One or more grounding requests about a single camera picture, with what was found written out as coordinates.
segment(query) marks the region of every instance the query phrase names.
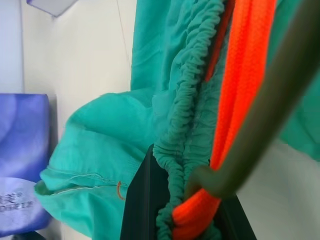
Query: black holder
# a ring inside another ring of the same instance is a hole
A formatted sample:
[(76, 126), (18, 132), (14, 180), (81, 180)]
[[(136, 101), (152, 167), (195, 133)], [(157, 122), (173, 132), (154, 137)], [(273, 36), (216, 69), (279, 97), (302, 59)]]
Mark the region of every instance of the black holder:
[[(156, 240), (156, 217), (169, 199), (168, 173), (151, 145), (127, 190), (120, 240)], [(214, 224), (223, 240), (257, 240), (237, 196), (221, 202)]]

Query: label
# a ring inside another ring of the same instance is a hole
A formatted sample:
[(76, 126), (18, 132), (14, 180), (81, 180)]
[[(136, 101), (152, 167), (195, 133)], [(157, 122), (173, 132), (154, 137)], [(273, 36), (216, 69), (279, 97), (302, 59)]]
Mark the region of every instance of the label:
[(28, 180), (0, 177), (0, 232), (25, 228), (42, 217), (44, 210), (34, 195), (34, 186)]

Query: orange braided strap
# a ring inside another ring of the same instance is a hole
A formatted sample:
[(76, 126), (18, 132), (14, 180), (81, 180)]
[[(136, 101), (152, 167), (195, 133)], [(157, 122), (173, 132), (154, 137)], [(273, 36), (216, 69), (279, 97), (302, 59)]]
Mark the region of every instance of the orange braided strap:
[[(210, 166), (219, 169), (262, 83), (276, 0), (235, 3)], [(221, 200), (201, 189), (172, 213), (174, 240), (192, 240), (211, 223)]]

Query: teal fabric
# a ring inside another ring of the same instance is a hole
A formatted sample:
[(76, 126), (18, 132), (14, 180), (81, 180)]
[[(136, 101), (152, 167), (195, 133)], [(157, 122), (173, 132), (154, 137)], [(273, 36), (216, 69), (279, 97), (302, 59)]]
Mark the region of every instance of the teal fabric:
[[(298, 2), (278, 2), (268, 62)], [(103, 95), (77, 110), (35, 186), (53, 217), (93, 240), (119, 239), (122, 197), (155, 143), (171, 194), (156, 219), (158, 239), (171, 239), (171, 211), (181, 203), (192, 169), (208, 164), (211, 155), (228, 36), (213, 78), (202, 83), (202, 76), (223, 11), (222, 0), (137, 1), (131, 91)], [(281, 133), (312, 157), (319, 153), (318, 93), (317, 81)], [(202, 236), (220, 238), (213, 225)]]
[[(268, 63), (275, 55), (293, 13), (301, 2), (302, 0), (278, 0), (269, 43)], [(285, 143), (308, 154), (316, 161), (320, 161), (320, 108), (318, 103), (320, 103), (320, 71), (279, 135)]]

